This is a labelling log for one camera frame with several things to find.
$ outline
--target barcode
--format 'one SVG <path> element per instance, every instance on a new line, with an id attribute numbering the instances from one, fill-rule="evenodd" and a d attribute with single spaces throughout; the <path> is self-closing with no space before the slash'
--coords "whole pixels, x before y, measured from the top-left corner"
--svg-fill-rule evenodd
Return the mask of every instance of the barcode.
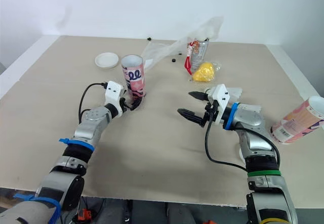
<path id="1" fill-rule="evenodd" d="M 280 130 L 279 130 L 282 134 L 284 134 L 286 137 L 290 137 L 291 135 L 287 132 L 287 131 L 285 131 L 283 128 L 281 128 Z"/>

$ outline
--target beige tabletop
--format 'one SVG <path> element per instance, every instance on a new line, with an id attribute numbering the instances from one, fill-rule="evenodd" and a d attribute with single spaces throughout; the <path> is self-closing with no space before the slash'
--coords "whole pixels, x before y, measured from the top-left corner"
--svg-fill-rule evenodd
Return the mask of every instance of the beige tabletop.
<path id="1" fill-rule="evenodd" d="M 141 54 L 140 39 L 60 37 L 0 101 L 0 187 L 35 190 L 77 127 L 85 87 L 114 80 L 125 85 L 120 64 L 101 69 L 94 58 L 114 52 Z M 189 122 L 178 108 L 204 112 L 205 102 L 189 91 L 224 83 L 241 87 L 243 103 L 259 104 L 269 128 L 303 100 L 266 46 L 211 43 L 207 60 L 222 69 L 213 83 L 189 81 L 184 55 L 160 61 L 146 77 L 147 96 L 139 109 L 114 119 L 103 133 L 85 175 L 84 195 L 123 199 L 246 205 L 247 174 L 210 162 L 204 150 L 206 128 Z M 104 89 L 93 87 L 84 108 L 104 103 Z M 278 145 L 281 172 L 297 208 L 324 208 L 324 131 Z M 214 158 L 242 164 L 238 136 L 214 126 Z"/>

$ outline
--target small white dish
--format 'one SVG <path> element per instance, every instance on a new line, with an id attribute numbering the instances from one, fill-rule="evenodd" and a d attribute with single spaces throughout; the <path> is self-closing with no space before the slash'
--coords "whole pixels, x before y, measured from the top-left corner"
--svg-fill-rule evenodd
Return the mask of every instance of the small white dish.
<path id="1" fill-rule="evenodd" d="M 119 60 L 118 55 L 116 55 L 115 53 L 106 52 L 97 55 L 95 59 L 95 63 L 97 66 L 101 68 L 109 69 L 115 67 L 118 63 L 118 60 Z"/>

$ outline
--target paper cup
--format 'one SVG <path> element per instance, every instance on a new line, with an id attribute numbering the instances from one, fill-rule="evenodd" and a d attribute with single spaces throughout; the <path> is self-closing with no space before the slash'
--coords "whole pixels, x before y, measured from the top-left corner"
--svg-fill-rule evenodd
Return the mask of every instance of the paper cup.
<path id="1" fill-rule="evenodd" d="M 279 143 L 290 144 L 324 125 L 324 98 L 312 96 L 271 127 Z"/>
<path id="2" fill-rule="evenodd" d="M 133 100 L 145 96 L 145 78 L 143 58 L 127 55 L 121 59 L 127 89 Z"/>

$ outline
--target orange object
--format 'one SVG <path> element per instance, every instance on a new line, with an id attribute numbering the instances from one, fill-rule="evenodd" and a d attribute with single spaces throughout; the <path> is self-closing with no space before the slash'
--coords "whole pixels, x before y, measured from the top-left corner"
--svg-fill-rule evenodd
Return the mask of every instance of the orange object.
<path id="1" fill-rule="evenodd" d="M 87 209 L 81 209 L 77 212 L 77 220 L 91 220 L 91 211 Z"/>
<path id="2" fill-rule="evenodd" d="M 208 222 L 204 222 L 203 224 L 217 224 L 217 223 L 213 222 L 212 220 L 209 220 Z"/>

